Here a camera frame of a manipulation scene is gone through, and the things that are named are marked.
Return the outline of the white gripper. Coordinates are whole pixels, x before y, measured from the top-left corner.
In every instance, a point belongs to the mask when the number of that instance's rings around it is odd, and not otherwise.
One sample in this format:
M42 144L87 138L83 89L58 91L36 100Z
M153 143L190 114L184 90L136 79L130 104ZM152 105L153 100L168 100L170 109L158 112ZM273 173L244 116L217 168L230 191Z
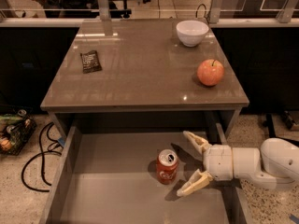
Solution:
M187 180L178 181L178 197L186 197L199 189L208 186L212 180L228 181L233 179L233 151L226 145L211 145L208 141L189 131L183 135L193 147L203 154L205 171L197 169Z

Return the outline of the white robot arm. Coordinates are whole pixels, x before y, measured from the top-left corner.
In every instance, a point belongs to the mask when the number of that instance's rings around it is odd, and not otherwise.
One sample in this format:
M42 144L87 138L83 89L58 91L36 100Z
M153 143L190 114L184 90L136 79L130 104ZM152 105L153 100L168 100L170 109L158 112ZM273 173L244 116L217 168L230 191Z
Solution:
M194 133L184 131L203 159L204 171L197 169L177 191L185 197L211 181L245 179L264 189L289 189L299 182L299 147L281 138L268 138L260 148L211 145Z

